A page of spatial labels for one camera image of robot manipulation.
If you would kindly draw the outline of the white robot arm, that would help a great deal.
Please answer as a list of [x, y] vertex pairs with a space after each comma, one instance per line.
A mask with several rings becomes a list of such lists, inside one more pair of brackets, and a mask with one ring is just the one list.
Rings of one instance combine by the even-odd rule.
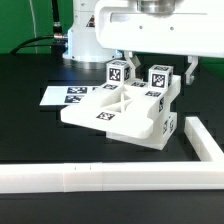
[[200, 57], [224, 58], [224, 0], [100, 0], [95, 32], [104, 48], [188, 56], [191, 75]]

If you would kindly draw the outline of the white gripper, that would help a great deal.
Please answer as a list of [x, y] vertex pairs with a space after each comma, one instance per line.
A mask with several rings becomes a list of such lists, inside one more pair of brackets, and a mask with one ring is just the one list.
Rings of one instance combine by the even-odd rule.
[[224, 0], [176, 0], [170, 14], [141, 12], [137, 6], [137, 0], [100, 0], [95, 7], [97, 41], [125, 51], [132, 78], [139, 67], [133, 52], [189, 56], [187, 85], [194, 81], [198, 56], [224, 58]]

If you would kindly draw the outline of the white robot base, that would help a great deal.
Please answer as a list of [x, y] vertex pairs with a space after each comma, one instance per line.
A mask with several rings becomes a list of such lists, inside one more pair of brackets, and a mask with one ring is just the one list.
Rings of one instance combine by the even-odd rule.
[[122, 57], [118, 50], [104, 49], [96, 40], [94, 9], [98, 1], [73, 0], [73, 24], [67, 32], [64, 59], [81, 64], [97, 64]]

